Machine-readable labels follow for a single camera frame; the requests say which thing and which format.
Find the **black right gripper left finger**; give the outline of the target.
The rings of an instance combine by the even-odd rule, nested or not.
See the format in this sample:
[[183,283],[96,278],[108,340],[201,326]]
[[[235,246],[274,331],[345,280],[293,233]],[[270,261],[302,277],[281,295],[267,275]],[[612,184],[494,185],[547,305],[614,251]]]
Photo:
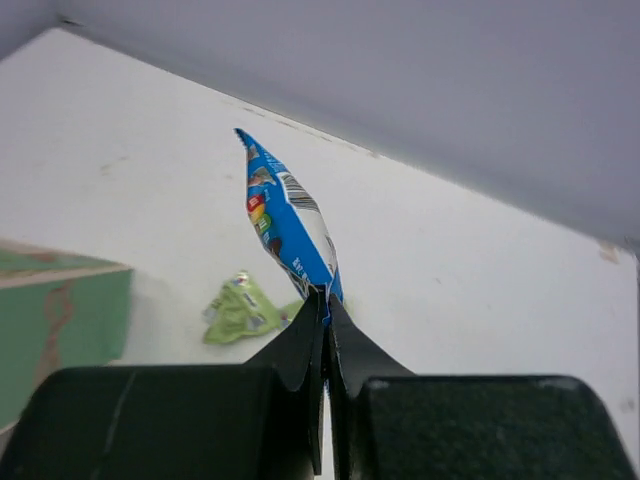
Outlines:
[[78,367],[32,395],[5,479],[311,479],[322,471],[323,316],[310,295],[249,360]]

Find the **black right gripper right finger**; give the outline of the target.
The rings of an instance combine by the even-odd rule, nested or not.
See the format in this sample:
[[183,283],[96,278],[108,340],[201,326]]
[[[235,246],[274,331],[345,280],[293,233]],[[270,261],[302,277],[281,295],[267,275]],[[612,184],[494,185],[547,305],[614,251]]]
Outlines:
[[330,301],[339,479],[633,479],[601,399],[562,375],[419,375]]

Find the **green snack packet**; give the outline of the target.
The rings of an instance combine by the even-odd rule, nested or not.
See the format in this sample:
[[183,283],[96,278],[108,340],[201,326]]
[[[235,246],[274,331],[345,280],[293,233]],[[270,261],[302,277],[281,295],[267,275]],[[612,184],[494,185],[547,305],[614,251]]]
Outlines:
[[202,312],[202,318],[208,324],[203,342],[225,345],[283,330],[302,305],[302,300],[275,305],[253,277],[246,270],[240,270],[222,284],[216,297]]

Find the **light blue M&M's packet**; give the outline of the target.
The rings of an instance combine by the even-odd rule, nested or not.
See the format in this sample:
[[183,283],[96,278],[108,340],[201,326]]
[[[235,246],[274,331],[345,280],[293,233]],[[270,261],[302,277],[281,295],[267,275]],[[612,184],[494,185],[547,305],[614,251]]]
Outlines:
[[289,169],[245,130],[246,210],[266,252],[306,298],[313,290],[344,299],[335,244],[314,198]]

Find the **green printed paper gift bag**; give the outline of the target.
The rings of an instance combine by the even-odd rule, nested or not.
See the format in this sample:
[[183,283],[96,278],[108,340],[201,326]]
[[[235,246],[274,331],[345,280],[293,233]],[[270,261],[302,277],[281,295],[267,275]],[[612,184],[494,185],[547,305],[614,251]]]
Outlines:
[[114,261],[1,243],[1,430],[57,370],[103,366],[124,351],[134,271]]

